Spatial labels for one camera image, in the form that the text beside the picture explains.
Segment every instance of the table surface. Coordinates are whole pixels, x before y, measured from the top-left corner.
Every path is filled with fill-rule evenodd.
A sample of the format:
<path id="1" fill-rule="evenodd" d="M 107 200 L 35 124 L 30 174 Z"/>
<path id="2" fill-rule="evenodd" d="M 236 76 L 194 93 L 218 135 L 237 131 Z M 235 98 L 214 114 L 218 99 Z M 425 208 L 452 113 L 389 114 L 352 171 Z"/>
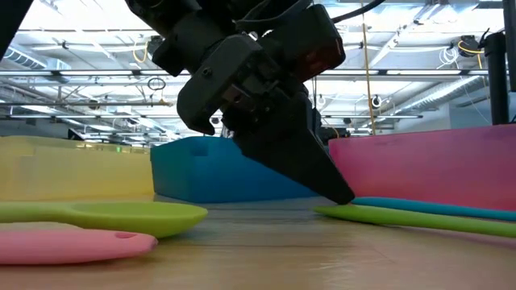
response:
<path id="1" fill-rule="evenodd" d="M 516 239 L 344 222 L 323 200 L 207 205 L 149 255 L 0 267 L 2 290 L 515 289 Z"/>

